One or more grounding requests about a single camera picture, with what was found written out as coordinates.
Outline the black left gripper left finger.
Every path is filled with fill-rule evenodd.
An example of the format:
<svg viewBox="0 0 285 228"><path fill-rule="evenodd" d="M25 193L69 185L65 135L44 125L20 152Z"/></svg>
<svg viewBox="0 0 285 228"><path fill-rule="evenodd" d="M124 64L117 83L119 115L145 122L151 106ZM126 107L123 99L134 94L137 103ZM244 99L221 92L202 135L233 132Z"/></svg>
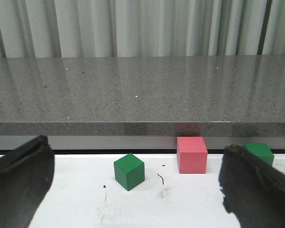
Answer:
<svg viewBox="0 0 285 228"><path fill-rule="evenodd" d="M0 228L27 228L49 191L55 158L44 135L0 157Z"/></svg>

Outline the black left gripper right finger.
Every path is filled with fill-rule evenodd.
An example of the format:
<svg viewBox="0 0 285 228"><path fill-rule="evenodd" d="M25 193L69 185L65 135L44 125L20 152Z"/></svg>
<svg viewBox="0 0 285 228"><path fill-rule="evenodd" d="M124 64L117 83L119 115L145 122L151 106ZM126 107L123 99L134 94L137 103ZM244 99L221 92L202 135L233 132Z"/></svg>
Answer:
<svg viewBox="0 0 285 228"><path fill-rule="evenodd" d="M285 228L285 174L247 149L225 147L218 177L227 213L242 228Z"/></svg>

